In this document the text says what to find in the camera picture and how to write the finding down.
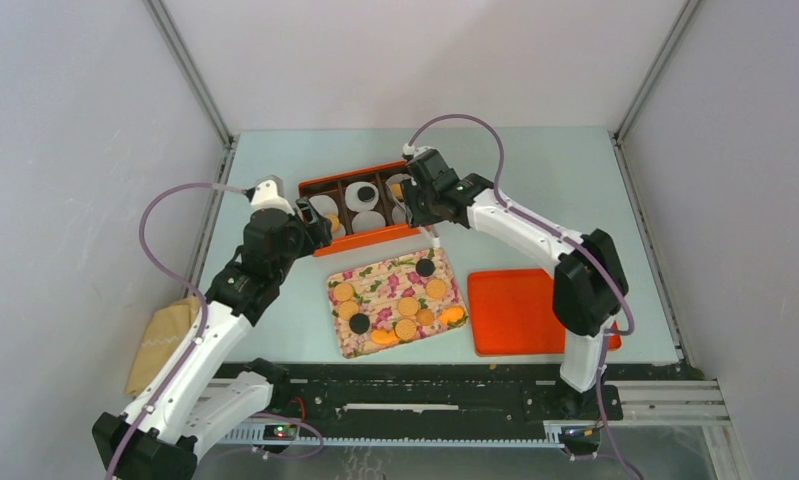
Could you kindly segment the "orange cookie tin box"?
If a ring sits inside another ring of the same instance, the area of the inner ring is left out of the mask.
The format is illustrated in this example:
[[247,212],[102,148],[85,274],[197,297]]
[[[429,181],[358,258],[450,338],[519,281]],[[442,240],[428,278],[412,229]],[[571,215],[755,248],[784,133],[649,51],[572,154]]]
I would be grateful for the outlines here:
[[[344,237],[333,238],[330,246],[318,250],[315,254],[317,257],[324,257],[387,241],[398,240],[419,233],[418,230],[412,229],[408,225],[396,225],[392,219],[391,212],[393,207],[402,204],[395,203],[390,197],[386,188],[386,180],[390,176],[398,173],[407,173],[403,162],[387,163],[327,177],[306,180],[298,185],[299,194],[307,199],[314,195],[328,195],[332,197],[338,205],[338,217],[346,230],[346,235]],[[380,200],[373,211],[377,211],[385,217],[386,226],[384,228],[359,234],[355,234],[352,231],[351,220],[357,212],[353,212],[346,207],[344,193],[347,186],[356,181],[371,182],[378,188]]]

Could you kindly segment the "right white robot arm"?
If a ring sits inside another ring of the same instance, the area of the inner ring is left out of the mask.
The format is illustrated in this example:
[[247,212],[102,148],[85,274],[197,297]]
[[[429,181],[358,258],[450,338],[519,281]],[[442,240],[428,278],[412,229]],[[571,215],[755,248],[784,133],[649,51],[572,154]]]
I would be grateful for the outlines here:
[[451,222],[489,234],[533,259],[553,280],[552,309],[565,329],[556,392],[560,411],[581,418],[597,403],[594,386],[605,370],[606,336],[617,334],[618,313],[630,317],[622,262],[610,235],[582,234],[514,202],[496,180],[460,177],[432,147],[402,148],[408,179],[402,181],[412,227]]

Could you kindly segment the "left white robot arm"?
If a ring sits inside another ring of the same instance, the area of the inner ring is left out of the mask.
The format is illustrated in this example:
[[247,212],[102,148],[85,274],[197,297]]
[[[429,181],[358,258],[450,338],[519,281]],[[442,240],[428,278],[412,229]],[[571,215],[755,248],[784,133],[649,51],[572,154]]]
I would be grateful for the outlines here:
[[256,200],[243,242],[202,297],[198,319],[150,385],[92,433],[109,479],[189,479],[207,451],[247,417],[291,403],[287,372],[257,359],[232,386],[201,394],[229,352],[278,298],[293,263],[331,242],[330,222],[305,198]]

